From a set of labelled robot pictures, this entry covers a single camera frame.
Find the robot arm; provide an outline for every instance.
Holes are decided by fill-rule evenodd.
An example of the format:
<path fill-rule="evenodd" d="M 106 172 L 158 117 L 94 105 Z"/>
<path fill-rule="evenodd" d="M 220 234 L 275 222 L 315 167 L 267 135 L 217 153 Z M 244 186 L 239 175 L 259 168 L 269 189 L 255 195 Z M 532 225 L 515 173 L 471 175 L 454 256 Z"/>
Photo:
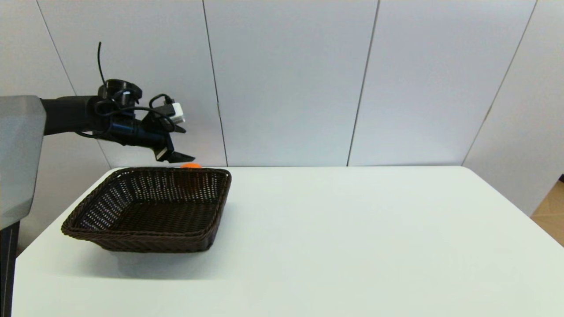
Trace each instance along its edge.
<path fill-rule="evenodd" d="M 132 83 L 108 80 L 96 96 L 40 99 L 0 97 L 0 229 L 24 218 L 31 208 L 43 135 L 75 132 L 83 137 L 150 148 L 157 161 L 190 162 L 174 151 L 170 133 L 186 131 L 182 108 L 161 94 L 137 107 L 142 91 Z M 159 107 L 153 102 L 165 97 Z M 142 120 L 135 110 L 147 111 Z"/>
<path fill-rule="evenodd" d="M 161 96 L 165 97 L 165 104 L 153 108 L 153 102 Z M 170 139 L 172 132 L 186 132 L 177 126 L 184 122 L 180 104 L 161 94 L 151 100 L 149 108 L 136 107 L 141 97 L 141 89 L 133 83 L 108 80 L 100 87 L 97 96 L 42 99 L 47 115 L 44 134 L 76 132 L 123 146 L 150 148 L 160 162 L 193 161 L 194 157 L 175 152 Z M 143 120 L 137 120 L 135 110 L 148 111 L 148 114 Z"/>

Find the white connector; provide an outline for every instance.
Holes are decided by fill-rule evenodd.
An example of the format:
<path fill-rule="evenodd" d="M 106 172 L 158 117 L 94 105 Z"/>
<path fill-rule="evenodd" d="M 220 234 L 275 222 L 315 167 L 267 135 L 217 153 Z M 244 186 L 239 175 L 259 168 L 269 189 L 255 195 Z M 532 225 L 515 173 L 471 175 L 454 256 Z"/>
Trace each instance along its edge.
<path fill-rule="evenodd" d="M 173 108 L 174 115 L 170 116 L 170 119 L 174 122 L 174 124 L 185 122 L 186 120 L 184 119 L 184 112 L 182 111 L 182 106 L 180 105 L 180 103 L 173 103 Z"/>

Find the panel seam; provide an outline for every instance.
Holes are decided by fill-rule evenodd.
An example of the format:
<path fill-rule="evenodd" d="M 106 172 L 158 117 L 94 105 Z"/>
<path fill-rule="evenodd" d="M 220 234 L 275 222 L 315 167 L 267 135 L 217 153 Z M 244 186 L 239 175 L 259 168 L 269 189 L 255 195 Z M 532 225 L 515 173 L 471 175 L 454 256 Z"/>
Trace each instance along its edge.
<path fill-rule="evenodd" d="M 362 102 L 362 96 L 364 93 L 364 84 L 366 82 L 366 74 L 368 73 L 368 63 L 370 62 L 370 53 L 372 51 L 372 43 L 374 41 L 374 33 L 376 32 L 376 21 L 378 20 L 378 12 L 380 11 L 380 0 L 376 4 L 376 12 L 374 13 L 374 23 L 372 24 L 372 34 L 370 35 L 370 43 L 368 45 L 368 53 L 366 56 L 366 65 L 364 66 L 364 75 L 362 77 L 362 85 L 360 87 L 360 95 L 358 97 L 358 105 L 356 106 L 356 116 L 354 119 L 354 126 L 352 128 L 351 144 L 349 147 L 349 156 L 347 157 L 347 166 L 349 166 L 351 160 L 351 153 L 353 151 L 354 134 L 356 132 L 356 123 L 358 122 L 358 114 L 360 112 L 360 103 Z"/>
<path fill-rule="evenodd" d="M 535 13 L 535 8 L 536 8 L 537 3 L 539 3 L 539 0 L 536 0 L 535 5 L 532 7 L 531 15 L 529 15 L 529 18 L 527 20 L 527 24 L 525 25 L 525 29 L 523 30 L 523 34 L 521 34 L 521 38 L 519 39 L 519 43 L 517 44 L 517 47 L 515 48 L 515 52 L 513 53 L 513 57 L 511 58 L 511 61 L 509 62 L 509 66 L 507 67 L 507 70 L 505 71 L 503 79 L 501 80 L 501 83 L 499 84 L 499 87 L 497 88 L 495 96 L 493 96 L 492 103 L 490 104 L 490 107 L 488 108 L 488 111 L 486 112 L 486 115 L 484 116 L 484 119 L 482 120 L 482 124 L 480 124 L 480 128 L 478 129 L 478 132 L 476 133 L 474 140 L 472 140 L 472 144 L 470 144 L 470 148 L 468 149 L 468 152 L 464 156 L 464 159 L 462 161 L 461 166 L 464 166 L 464 164 L 466 163 L 466 159 L 468 158 L 468 155 L 472 151 L 472 148 L 474 147 L 474 144 L 476 143 L 476 140 L 478 139 L 478 136 L 480 135 L 480 132 L 482 131 L 482 128 L 484 127 L 484 123 L 486 123 L 486 120 L 488 119 L 488 116 L 490 115 L 490 112 L 491 112 L 491 110 L 492 110 L 492 108 L 495 104 L 497 96 L 499 95 L 499 92 L 501 91 L 501 87 L 503 87 L 503 83 L 505 82 L 505 79 L 507 78 L 507 74 L 509 73 L 511 66 L 513 65 L 513 61 L 515 60 L 515 56 L 517 56 L 517 52 L 519 51 L 519 47 L 521 46 L 521 42 L 523 42 L 523 38 L 525 37 L 525 33 L 527 33 L 527 28 L 529 26 L 529 23 L 531 22 L 532 15 Z"/>
<path fill-rule="evenodd" d="M 213 86 L 215 88 L 215 101 L 217 102 L 217 115 L 219 116 L 219 126 L 221 127 L 221 138 L 223 140 L 223 153 L 225 153 L 225 165 L 229 167 L 227 160 L 227 147 L 225 146 L 225 134 L 223 133 L 223 121 L 221 120 L 221 110 L 219 109 L 219 94 L 217 93 L 217 81 L 215 80 L 215 66 L 213 64 L 212 44 L 210 41 L 210 32 L 208 29 L 208 16 L 206 14 L 206 4 L 202 0 L 202 8 L 204 9 L 204 22 L 206 24 L 206 35 L 208 36 L 208 48 L 210 51 L 211 73 L 213 74 Z"/>
<path fill-rule="evenodd" d="M 76 96 L 77 95 L 76 90 L 74 89 L 71 78 L 69 77 L 67 69 L 65 68 L 65 64 L 63 63 L 63 59 L 61 58 L 61 55 L 59 54 L 59 50 L 57 49 L 57 45 L 55 44 L 55 41 L 53 40 L 53 36 L 51 35 L 51 30 L 49 30 L 49 26 L 47 25 L 47 21 L 45 20 L 45 15 L 43 14 L 43 11 L 41 11 L 41 6 L 39 5 L 39 0 L 36 0 L 36 4 L 37 4 L 37 8 L 39 8 L 39 13 L 41 14 L 41 18 L 43 19 L 43 23 L 45 25 L 45 28 L 47 29 L 47 33 L 49 34 L 49 38 L 51 39 L 51 43 L 53 44 L 53 47 L 55 48 L 55 52 L 57 53 L 57 57 L 59 58 L 61 66 L 63 67 L 63 71 L 65 72 L 65 75 L 67 76 L 67 80 L 69 81 L 70 87 L 71 87 L 74 95 Z M 98 144 L 98 147 L 100 148 L 100 151 L 102 152 L 102 155 L 104 156 L 104 159 L 106 160 L 106 164 L 108 164 L 108 168 L 111 169 L 112 165 L 109 163 L 108 157 L 106 156 L 104 149 L 102 149 L 102 145 L 100 144 L 100 140 L 96 140 L 96 142 Z"/>

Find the basket rim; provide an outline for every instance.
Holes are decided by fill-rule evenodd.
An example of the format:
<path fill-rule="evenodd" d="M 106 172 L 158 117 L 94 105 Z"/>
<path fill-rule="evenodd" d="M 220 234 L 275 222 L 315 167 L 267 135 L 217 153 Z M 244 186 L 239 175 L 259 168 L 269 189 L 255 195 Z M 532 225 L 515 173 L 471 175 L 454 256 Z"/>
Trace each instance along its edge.
<path fill-rule="evenodd" d="M 124 173 L 131 173 L 136 171 L 164 171 L 167 173 L 216 173 L 225 174 L 225 186 L 222 186 L 221 191 L 218 193 L 219 203 L 214 211 L 214 217 L 209 223 L 209 225 L 202 230 L 194 232 L 156 232 L 156 231 L 127 231 L 127 230 L 96 230 L 96 229 L 86 229 L 78 228 L 76 223 L 81 219 L 82 215 L 86 213 L 85 209 L 92 204 L 95 204 L 100 198 L 103 190 L 114 184 L 117 181 L 123 180 L 121 177 Z M 189 237 L 193 239 L 205 238 L 212 232 L 212 229 L 221 219 L 221 211 L 227 200 L 227 192 L 231 185 L 231 173 L 225 169 L 215 169 L 215 168 L 201 168 L 201 169 L 186 169 L 186 168 L 167 168 L 167 167 L 138 167 L 138 168 L 124 168 L 114 171 L 112 174 L 106 177 L 95 189 L 93 189 L 69 214 L 69 216 L 63 222 L 61 226 L 61 231 L 68 236 L 76 237 L 82 234 L 90 235 L 84 240 L 94 240 L 94 239 L 107 239 L 110 237 L 123 237 L 123 236 L 136 236 L 136 237 Z"/>

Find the wooden floor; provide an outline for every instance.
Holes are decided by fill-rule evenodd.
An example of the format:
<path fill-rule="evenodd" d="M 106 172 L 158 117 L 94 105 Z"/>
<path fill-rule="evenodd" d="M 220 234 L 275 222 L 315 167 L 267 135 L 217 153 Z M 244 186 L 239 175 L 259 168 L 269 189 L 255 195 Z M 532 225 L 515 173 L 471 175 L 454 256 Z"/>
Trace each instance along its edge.
<path fill-rule="evenodd" d="M 564 183 L 556 182 L 531 219 L 564 246 Z"/>

